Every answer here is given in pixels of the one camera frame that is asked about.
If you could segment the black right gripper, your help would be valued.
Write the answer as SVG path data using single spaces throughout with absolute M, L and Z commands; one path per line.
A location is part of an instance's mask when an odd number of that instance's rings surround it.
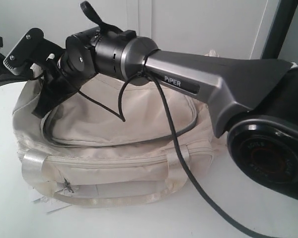
M 61 69 L 61 59 L 56 59 L 54 53 L 48 55 L 46 62 L 47 72 L 44 83 L 37 105 L 32 111 L 32 114 L 40 119 L 72 97 L 84 84 L 81 77 L 66 72 L 66 69 L 70 69 L 67 63 L 65 63 L 66 68 Z

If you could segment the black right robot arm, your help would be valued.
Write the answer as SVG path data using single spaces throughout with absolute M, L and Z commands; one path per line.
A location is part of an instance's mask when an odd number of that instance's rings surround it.
M 249 178 L 298 200 L 298 66 L 162 51 L 102 21 L 89 2 L 80 7 L 96 27 L 69 36 L 47 61 L 36 117 L 99 73 L 138 86 L 161 83 L 208 106 L 214 135 L 227 134 L 230 156 Z

